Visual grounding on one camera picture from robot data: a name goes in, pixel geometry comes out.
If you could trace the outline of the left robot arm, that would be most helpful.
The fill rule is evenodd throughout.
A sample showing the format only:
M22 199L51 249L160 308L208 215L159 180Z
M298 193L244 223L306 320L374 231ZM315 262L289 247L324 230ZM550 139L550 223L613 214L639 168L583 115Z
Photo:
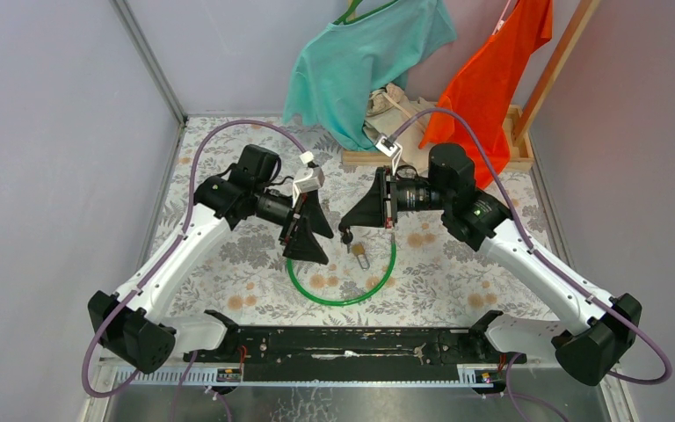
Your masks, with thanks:
M232 358L238 340L222 317L206 313L169 318L168 308L192 270L249 217L279 226L285 258L328 264L317 241L334 236L318 195L323 171L311 152L302 153L300 159L305 167L294 178L289 195L271 188L279 156L254 144L244 147L224 175L198 185L192 208L163 248L113 294L98 291L90 299L99 344L145 375L178 353L205 350L218 361Z

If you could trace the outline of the black headed keys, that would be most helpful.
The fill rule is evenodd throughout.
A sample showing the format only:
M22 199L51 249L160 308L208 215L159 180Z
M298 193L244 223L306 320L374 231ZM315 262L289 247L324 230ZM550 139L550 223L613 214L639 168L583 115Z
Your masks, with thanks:
M345 245L346 252L351 253L352 252L352 243L353 243L354 235L351 232L350 228L346 228L341 231L341 243Z

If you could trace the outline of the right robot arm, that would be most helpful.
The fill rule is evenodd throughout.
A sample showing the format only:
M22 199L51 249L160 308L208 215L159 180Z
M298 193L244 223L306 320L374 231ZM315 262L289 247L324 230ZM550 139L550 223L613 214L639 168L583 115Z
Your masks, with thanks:
M461 146L433 146L428 164L426 177L377 168L369 191L338 225L342 242L352 241L354 227L392 229L400 212L439 210L454 239L508 270L556 316L544 321L490 311L468 340L472 356L490 362L500 353L522 353L557 362L582 384L599 384L634 344L625 323L639 323L642 305L595 286L520 231L512 211L476 186L474 163Z

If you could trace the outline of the green cable lock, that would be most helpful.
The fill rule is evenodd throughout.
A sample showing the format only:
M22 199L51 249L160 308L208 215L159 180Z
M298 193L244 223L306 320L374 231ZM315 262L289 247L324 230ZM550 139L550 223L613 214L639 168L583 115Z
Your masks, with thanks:
M380 292L384 287L392 283L392 272L395 268L397 257L397 241L396 235L391 233L390 239L390 253L388 265L384 268L384 274L381 277L371 276L367 279L367 284L360 288L356 281L342 281L338 277L330 276L325 279L321 287L329 288L330 290L340 291L340 298L322 298L315 295L312 291L307 290L297 278L294 264L291 259L286 260L287 274L292 281L296 290L310 301L329 307L346 307L359 304L370 299L372 296Z

